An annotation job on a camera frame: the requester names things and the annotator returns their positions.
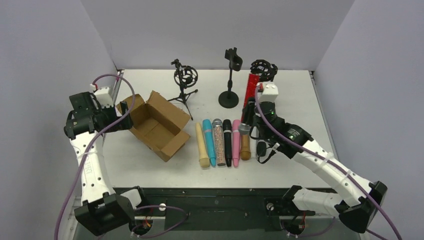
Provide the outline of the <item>black round-base shock-mount stand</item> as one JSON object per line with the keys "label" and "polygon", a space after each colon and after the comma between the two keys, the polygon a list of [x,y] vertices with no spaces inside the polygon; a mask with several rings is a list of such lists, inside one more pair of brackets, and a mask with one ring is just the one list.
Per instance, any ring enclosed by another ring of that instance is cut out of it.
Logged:
{"label": "black round-base shock-mount stand", "polygon": [[259,77],[259,82],[273,82],[278,73],[278,67],[264,59],[257,59],[251,63],[250,73]]}

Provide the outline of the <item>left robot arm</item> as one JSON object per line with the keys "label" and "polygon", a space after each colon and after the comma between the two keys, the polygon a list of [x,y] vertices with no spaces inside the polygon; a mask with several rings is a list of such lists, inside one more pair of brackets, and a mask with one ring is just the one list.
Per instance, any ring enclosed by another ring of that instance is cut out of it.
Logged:
{"label": "left robot arm", "polygon": [[76,220],[95,236],[122,225],[134,223],[135,209],[142,203],[138,187],[118,194],[107,175],[103,155],[104,134],[133,127],[126,102],[120,102],[122,117],[111,104],[102,106],[90,92],[70,96],[73,110],[68,114],[64,133],[73,147],[81,181],[81,206],[74,210]]}

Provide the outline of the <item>red glitter microphone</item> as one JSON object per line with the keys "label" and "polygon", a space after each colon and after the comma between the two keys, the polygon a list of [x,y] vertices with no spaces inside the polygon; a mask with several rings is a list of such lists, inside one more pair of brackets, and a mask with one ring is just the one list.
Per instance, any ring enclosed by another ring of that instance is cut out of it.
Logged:
{"label": "red glitter microphone", "polygon": [[244,104],[242,108],[242,115],[238,130],[241,135],[247,135],[253,125],[253,118],[255,115],[255,88],[258,84],[260,76],[258,74],[250,73],[248,76],[247,87],[244,97]]}

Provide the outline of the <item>blue microphone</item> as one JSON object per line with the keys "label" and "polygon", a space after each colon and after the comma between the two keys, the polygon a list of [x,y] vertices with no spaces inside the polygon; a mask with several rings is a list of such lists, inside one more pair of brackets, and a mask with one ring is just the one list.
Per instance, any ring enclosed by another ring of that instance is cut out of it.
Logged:
{"label": "blue microphone", "polygon": [[209,119],[204,119],[202,121],[202,129],[203,129],[203,134],[205,138],[206,149],[207,149],[210,165],[212,167],[215,167],[217,165],[216,152],[215,152],[212,123]]}

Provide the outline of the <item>pink microphone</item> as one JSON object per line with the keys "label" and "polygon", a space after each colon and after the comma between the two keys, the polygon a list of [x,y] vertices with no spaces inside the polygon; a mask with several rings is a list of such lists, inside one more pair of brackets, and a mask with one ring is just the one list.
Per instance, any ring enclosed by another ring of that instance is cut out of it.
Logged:
{"label": "pink microphone", "polygon": [[235,119],[232,122],[232,161],[235,168],[239,166],[240,160],[240,142],[241,135],[239,132],[239,126],[241,121],[239,119]]}

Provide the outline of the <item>silver glitter microphone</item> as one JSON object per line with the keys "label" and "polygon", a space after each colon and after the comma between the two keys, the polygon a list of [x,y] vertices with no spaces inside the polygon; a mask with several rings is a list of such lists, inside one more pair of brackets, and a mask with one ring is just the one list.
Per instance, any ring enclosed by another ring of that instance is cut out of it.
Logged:
{"label": "silver glitter microphone", "polygon": [[216,118],[212,122],[212,127],[214,134],[216,165],[218,167],[225,167],[226,158],[224,147],[223,122],[219,118]]}

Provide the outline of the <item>black clip microphone stand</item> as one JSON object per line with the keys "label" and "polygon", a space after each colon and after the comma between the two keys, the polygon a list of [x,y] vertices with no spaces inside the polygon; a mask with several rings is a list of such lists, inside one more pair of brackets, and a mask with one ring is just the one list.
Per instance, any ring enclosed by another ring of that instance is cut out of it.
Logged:
{"label": "black clip microphone stand", "polygon": [[237,51],[237,47],[233,47],[227,49],[224,54],[224,58],[229,61],[229,79],[227,82],[227,90],[219,95],[218,103],[226,109],[235,108],[239,103],[238,95],[232,90],[233,72],[239,72],[243,65],[243,59],[237,54]]}

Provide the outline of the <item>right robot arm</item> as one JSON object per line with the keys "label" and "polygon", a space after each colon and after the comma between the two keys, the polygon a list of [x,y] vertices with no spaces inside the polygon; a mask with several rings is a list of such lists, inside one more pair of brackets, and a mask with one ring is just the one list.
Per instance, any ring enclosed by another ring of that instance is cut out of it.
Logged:
{"label": "right robot arm", "polygon": [[311,211],[339,218],[350,230],[365,233],[377,212],[383,216],[382,203],[388,187],[381,181],[371,182],[339,162],[302,127],[288,123],[276,114],[275,104],[263,101],[248,102],[251,123],[259,139],[271,148],[269,157],[282,153],[290,160],[308,168],[327,183],[333,193],[292,186],[284,200],[300,211]]}

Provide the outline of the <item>gold microphone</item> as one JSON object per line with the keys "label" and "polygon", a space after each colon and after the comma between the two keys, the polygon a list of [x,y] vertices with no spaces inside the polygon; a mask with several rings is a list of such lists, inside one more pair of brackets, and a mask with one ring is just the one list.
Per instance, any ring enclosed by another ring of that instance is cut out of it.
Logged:
{"label": "gold microphone", "polygon": [[248,161],[251,159],[250,137],[248,134],[242,134],[240,137],[240,159]]}

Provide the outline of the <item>cream microphone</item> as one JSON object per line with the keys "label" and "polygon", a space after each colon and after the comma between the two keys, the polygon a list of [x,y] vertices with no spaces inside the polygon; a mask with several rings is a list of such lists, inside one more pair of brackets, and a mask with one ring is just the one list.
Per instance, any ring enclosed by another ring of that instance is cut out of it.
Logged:
{"label": "cream microphone", "polygon": [[207,153],[204,134],[199,122],[195,123],[195,133],[198,148],[198,162],[201,168],[206,169],[210,167],[210,158]]}

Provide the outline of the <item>black microphone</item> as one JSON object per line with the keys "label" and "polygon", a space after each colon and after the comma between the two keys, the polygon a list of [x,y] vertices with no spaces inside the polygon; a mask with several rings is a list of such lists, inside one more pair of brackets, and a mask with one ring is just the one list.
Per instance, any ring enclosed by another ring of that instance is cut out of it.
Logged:
{"label": "black microphone", "polygon": [[224,156],[227,167],[232,166],[232,122],[225,119],[222,125],[224,139]]}
{"label": "black microphone", "polygon": [[256,143],[256,156],[264,157],[267,154],[267,148],[268,148],[267,143],[263,140],[259,140]]}

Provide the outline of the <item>black tripod shock-mount stand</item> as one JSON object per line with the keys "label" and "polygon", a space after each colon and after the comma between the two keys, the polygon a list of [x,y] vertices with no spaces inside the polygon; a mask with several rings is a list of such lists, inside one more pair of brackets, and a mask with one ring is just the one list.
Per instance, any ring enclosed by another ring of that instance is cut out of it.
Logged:
{"label": "black tripod shock-mount stand", "polygon": [[175,72],[173,74],[174,82],[178,85],[180,93],[179,96],[168,99],[168,102],[178,101],[182,103],[188,110],[190,119],[193,120],[193,116],[188,107],[187,101],[192,94],[197,93],[199,90],[195,89],[191,92],[185,92],[186,89],[193,87],[198,82],[198,72],[190,65],[182,65],[179,59],[175,59],[170,63],[175,66]]}

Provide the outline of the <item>brown cardboard box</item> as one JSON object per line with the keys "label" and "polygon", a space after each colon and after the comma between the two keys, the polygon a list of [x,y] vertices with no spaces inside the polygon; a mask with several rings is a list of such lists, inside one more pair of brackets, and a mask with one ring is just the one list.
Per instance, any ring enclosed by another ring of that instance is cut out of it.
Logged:
{"label": "brown cardboard box", "polygon": [[167,101],[159,92],[151,91],[147,101],[135,95],[123,100],[130,110],[133,127],[129,130],[164,162],[168,162],[190,139],[184,131],[191,117]]}

